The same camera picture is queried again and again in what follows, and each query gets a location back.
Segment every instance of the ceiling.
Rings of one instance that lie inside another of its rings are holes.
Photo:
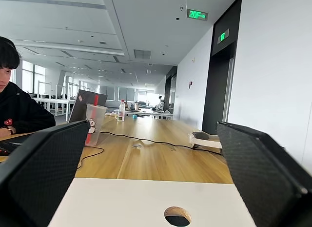
[[[154,89],[233,1],[0,0],[0,36],[37,65],[90,83]],[[208,21],[187,19],[186,7],[209,12]],[[135,49],[150,52],[135,57]]]

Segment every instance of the exit sign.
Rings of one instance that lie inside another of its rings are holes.
[[[200,21],[207,21],[208,13],[202,12],[202,11],[187,9],[187,18],[200,20]]]
[[[220,44],[221,42],[223,42],[226,38],[229,37],[230,34],[230,29],[227,29],[224,33],[221,33],[220,37],[218,37],[218,44]]]

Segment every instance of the young man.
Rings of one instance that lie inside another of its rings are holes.
[[[0,138],[55,126],[52,114],[10,82],[11,70],[19,64],[13,42],[0,37]]]

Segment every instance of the water bottle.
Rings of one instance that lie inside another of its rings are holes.
[[[121,100],[120,106],[119,106],[119,111],[118,111],[118,121],[125,121],[125,110],[126,110],[126,105],[125,105],[125,100]]]

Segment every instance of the sleeve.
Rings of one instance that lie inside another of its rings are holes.
[[[14,122],[12,127],[16,133],[29,133],[55,126],[54,116],[40,106],[28,94],[22,97],[22,105],[26,106],[26,119]]]

